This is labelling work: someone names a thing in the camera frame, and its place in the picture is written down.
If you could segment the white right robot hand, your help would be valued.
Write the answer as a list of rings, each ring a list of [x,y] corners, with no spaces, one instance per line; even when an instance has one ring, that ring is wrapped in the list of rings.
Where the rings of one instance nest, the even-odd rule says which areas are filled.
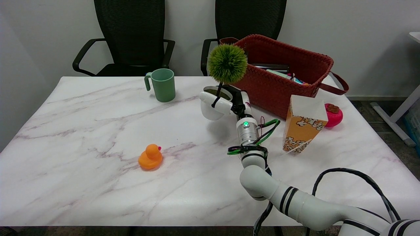
[[[206,86],[199,94],[202,115],[216,121],[235,114],[238,120],[253,117],[249,96],[245,90],[231,85]]]

